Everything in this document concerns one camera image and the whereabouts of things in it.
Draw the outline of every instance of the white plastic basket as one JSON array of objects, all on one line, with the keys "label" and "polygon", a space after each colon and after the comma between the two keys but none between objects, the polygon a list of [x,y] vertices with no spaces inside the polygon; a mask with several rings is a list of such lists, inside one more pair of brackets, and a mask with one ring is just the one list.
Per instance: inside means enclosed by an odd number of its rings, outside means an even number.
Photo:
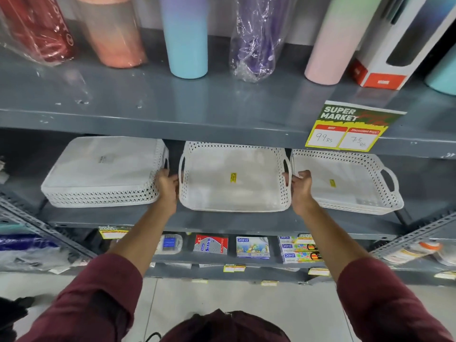
[{"label": "white plastic basket", "polygon": [[[291,166],[294,175],[311,171],[312,196],[322,207],[384,215],[404,206],[396,175],[376,155],[294,149]],[[391,177],[393,191],[381,171]]]},{"label": "white plastic basket", "polygon": [[179,163],[179,199],[192,210],[276,212],[291,204],[285,149],[186,142]]},{"label": "white plastic basket", "polygon": [[73,139],[43,181],[55,207],[114,207],[154,202],[155,175],[168,161],[161,139]]}]

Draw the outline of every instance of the red and gray box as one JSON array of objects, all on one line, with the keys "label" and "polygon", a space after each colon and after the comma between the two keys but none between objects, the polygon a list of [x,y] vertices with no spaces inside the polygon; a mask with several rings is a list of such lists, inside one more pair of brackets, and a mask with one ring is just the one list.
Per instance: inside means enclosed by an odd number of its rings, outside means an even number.
[{"label": "red and gray box", "polygon": [[228,238],[197,234],[197,237],[195,239],[195,247],[193,247],[193,251],[227,254]]}]

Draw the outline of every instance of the hand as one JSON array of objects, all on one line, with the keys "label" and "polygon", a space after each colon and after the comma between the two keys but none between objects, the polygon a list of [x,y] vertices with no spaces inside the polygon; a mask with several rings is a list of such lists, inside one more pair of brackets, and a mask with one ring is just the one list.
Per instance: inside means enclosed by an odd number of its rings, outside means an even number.
[{"label": "hand", "polygon": [[[290,176],[288,173],[282,173],[285,177],[286,184]],[[300,177],[294,176],[291,178],[291,205],[293,206],[294,212],[303,216],[305,210],[309,205],[316,203],[312,198],[311,187],[312,187],[312,176],[310,171],[300,171],[298,173]]]},{"label": "hand", "polygon": [[177,174],[168,176],[169,172],[169,169],[162,169],[157,173],[155,179],[158,193],[160,194],[157,203],[161,204],[172,215],[176,212],[177,208],[179,177]]}]

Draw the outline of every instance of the white wall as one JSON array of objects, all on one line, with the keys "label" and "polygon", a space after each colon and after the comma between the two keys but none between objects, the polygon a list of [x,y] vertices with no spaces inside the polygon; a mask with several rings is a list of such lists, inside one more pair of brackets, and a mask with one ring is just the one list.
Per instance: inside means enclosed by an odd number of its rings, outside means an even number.
[{"label": "white wall", "polygon": [[[74,19],[70,0],[58,0],[63,15]],[[158,0],[135,0],[141,26],[162,29]],[[287,42],[313,45],[330,0],[298,0],[294,11],[293,24]],[[234,26],[234,1],[210,0],[208,18],[209,34],[231,36]]]}]

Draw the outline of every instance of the purple bottle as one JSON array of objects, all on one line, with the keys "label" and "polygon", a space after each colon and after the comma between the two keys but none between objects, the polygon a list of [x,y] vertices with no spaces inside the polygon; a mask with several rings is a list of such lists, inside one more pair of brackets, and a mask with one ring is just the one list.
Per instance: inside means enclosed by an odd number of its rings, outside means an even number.
[{"label": "purple bottle", "polygon": [[297,0],[236,0],[230,68],[244,81],[257,82],[276,67]]}]

